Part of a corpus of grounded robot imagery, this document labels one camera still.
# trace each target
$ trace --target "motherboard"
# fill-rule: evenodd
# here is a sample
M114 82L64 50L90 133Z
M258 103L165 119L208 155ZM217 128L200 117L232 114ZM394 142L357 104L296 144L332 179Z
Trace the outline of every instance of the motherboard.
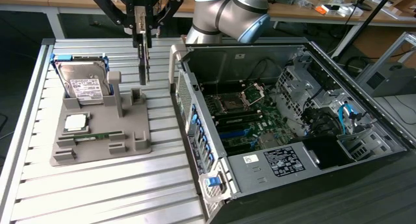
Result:
M257 83L241 92L204 96L228 156L285 145L296 137L276 108L274 96Z

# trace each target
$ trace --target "gray 3d-printed holder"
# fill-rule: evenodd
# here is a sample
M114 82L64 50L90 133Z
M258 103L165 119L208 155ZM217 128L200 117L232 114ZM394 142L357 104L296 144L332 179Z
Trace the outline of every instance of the gray 3d-printed holder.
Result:
M62 98L50 165L69 165L150 152L150 132L145 95L140 89L120 94L120 72L108 72L114 95L104 103L80 105L76 98ZM66 116L86 115L85 129L64 132Z

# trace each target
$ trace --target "hard drive label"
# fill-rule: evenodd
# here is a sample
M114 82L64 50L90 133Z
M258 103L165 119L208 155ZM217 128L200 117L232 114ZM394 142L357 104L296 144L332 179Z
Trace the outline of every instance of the hard drive label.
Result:
M80 101L102 99L98 79L72 79L70 85Z
M277 177L305 170L292 147L268 151L264 153L264 156Z

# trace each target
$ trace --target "slotted aluminum surface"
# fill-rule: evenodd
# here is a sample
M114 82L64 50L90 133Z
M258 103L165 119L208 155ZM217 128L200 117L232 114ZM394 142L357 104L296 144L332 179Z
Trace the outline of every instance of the slotted aluminum surface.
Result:
M168 90L168 63L178 38L153 40L148 98L152 152L97 162L52 167L49 156L61 108L62 87L49 66L33 136L25 153L10 221L28 223L202 224L204 216L190 176ZM64 39L53 53L109 58L120 71L120 90L138 85L137 52L130 39Z

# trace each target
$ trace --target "orange object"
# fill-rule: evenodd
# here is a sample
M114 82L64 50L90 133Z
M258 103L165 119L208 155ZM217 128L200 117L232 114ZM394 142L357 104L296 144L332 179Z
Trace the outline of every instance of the orange object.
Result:
M317 7L314 8L314 11L317 11L317 12L321 13L322 15L326 14L326 11L325 11L325 9L324 9L321 6L317 6Z

